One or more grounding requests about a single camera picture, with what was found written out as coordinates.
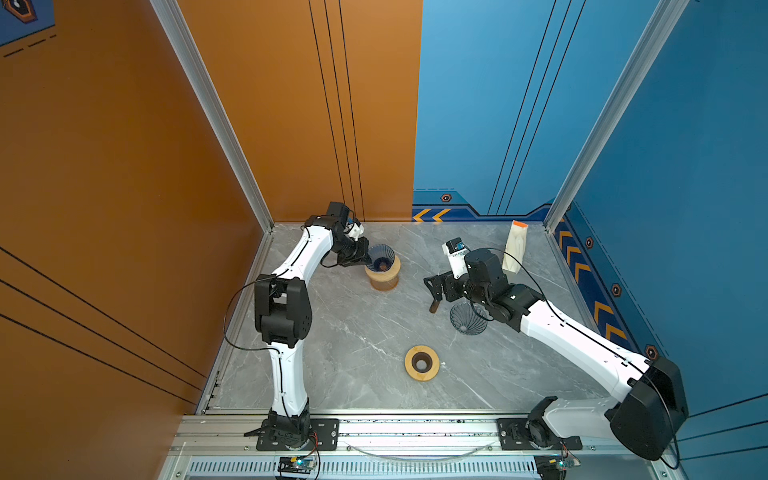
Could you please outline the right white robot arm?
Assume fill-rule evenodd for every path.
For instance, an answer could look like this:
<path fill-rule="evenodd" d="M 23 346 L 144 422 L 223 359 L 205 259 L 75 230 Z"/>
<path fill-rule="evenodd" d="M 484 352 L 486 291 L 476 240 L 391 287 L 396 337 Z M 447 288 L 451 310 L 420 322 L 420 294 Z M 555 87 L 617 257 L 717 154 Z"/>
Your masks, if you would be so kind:
<path fill-rule="evenodd" d="M 601 399 L 544 398 L 526 420 L 533 445 L 550 449 L 570 437 L 612 439 L 649 461 L 679 450 L 677 433 L 689 409 L 674 362 L 648 359 L 611 342 L 562 312 L 538 284 L 510 282 L 502 250 L 471 250 L 459 238 L 442 249 L 449 271 L 424 280 L 432 310 L 442 301 L 465 299 L 485 310 L 484 321 L 502 323 L 555 350 L 607 392 Z"/>

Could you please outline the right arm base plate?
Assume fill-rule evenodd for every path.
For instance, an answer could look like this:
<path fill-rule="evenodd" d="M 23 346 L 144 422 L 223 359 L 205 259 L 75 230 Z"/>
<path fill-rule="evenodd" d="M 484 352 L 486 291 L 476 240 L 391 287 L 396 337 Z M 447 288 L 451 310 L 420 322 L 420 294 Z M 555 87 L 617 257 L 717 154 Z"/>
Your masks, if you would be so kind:
<path fill-rule="evenodd" d="M 498 439 L 504 451 L 523 450 L 582 450 L 578 436 L 557 437 L 542 422 L 527 418 L 509 417 L 496 420 Z"/>

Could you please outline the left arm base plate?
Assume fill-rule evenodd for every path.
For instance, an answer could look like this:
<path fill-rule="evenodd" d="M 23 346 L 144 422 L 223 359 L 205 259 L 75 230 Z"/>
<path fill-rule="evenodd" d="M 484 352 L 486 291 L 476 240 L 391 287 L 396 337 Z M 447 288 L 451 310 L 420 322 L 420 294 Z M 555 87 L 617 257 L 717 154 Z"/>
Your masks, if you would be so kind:
<path fill-rule="evenodd" d="M 262 422 L 256 448 L 258 451 L 335 451 L 340 420 L 302 414 L 291 418 L 270 412 Z"/>

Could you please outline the blue ribbed plastic dripper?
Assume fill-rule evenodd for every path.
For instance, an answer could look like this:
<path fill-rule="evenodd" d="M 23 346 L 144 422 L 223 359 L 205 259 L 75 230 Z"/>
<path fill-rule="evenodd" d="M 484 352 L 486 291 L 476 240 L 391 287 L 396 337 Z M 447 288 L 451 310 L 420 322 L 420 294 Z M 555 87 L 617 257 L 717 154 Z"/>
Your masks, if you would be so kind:
<path fill-rule="evenodd" d="M 394 250 L 386 244 L 372 246 L 368 251 L 368 256 L 369 262 L 366 267 L 375 273 L 389 271 L 396 259 Z"/>

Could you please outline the coffee filter paper pack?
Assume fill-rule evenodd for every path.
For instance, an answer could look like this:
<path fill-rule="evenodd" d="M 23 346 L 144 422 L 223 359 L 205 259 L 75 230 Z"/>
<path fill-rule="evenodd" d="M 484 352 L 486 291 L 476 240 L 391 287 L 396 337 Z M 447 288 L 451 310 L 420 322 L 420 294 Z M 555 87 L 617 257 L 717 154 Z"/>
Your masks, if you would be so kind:
<path fill-rule="evenodd" d="M 521 270 L 527 244 L 528 227 L 528 224 L 518 220 L 514 220 L 510 226 L 502 264 L 502 268 L 507 272 L 518 273 Z"/>

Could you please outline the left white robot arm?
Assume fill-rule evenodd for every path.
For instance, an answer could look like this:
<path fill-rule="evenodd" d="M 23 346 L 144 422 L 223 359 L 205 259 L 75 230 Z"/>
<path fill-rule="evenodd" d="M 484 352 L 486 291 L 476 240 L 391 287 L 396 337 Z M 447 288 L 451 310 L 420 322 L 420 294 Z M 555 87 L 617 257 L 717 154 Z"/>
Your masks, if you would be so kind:
<path fill-rule="evenodd" d="M 269 275 L 254 283 L 255 328 L 267 345 L 273 373 L 273 402 L 266 432 L 285 443 L 309 437 L 309 398 L 303 379 L 303 346 L 313 319 L 308 283 L 329 254 L 341 267 L 370 261 L 364 227 L 341 202 L 303 224 L 298 244 Z"/>

